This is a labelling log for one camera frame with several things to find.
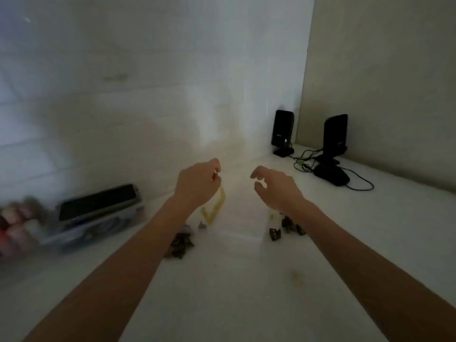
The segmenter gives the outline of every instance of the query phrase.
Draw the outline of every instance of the white wall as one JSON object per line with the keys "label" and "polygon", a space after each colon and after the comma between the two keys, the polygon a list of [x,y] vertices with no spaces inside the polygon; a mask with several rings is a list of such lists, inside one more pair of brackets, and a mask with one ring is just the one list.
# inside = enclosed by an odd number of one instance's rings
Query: white wall
{"label": "white wall", "polygon": [[262,155],[299,111],[313,0],[0,0],[0,203]]}
{"label": "white wall", "polygon": [[456,192],[456,0],[316,0],[298,141]]}

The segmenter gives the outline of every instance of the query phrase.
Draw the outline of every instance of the desk surface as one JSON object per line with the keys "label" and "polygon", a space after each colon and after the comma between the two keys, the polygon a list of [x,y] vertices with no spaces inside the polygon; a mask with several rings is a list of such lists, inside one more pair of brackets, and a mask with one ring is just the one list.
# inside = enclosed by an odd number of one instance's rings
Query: desk surface
{"label": "desk surface", "polygon": [[[341,159],[375,184],[334,187],[268,155],[223,173],[226,201],[182,260],[164,260],[121,341],[385,341],[308,236],[271,242],[249,179],[262,164],[292,175],[335,222],[456,305],[456,196]],[[364,187],[349,173],[351,185]],[[152,215],[166,197],[149,204]],[[0,338],[20,341],[139,227],[77,252],[0,266]]]}

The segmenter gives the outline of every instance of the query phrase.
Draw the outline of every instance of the yellow plastic part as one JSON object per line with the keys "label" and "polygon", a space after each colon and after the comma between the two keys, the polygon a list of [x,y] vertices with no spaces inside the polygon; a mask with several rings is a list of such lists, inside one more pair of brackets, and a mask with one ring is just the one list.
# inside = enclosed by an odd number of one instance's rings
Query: yellow plastic part
{"label": "yellow plastic part", "polygon": [[221,186],[220,186],[220,193],[222,196],[220,197],[219,201],[215,204],[211,213],[208,213],[208,211],[206,210],[205,207],[201,208],[201,213],[209,225],[212,224],[215,217],[219,213],[219,210],[222,208],[223,203],[225,202],[225,199],[226,199],[225,190]]}

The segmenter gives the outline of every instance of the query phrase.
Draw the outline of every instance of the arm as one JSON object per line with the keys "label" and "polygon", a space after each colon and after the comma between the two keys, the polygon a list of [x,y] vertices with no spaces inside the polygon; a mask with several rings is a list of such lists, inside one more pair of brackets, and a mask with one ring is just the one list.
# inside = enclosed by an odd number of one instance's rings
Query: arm
{"label": "arm", "polygon": [[456,341],[456,309],[305,200],[292,177],[258,167],[251,178],[270,207],[302,226],[382,333],[395,341]]}
{"label": "arm", "polygon": [[219,189],[216,159],[179,174],[174,195],[26,337],[25,341],[117,341],[163,254],[193,211]]}

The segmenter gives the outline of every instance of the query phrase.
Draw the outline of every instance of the computer mouse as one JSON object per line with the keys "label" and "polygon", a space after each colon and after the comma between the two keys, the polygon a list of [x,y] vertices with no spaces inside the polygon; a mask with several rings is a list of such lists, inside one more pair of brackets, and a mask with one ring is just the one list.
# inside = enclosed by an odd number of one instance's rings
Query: computer mouse
{"label": "computer mouse", "polygon": [[334,165],[320,163],[314,168],[313,173],[315,176],[325,179],[335,186],[345,186],[350,182],[350,178],[342,168]]}

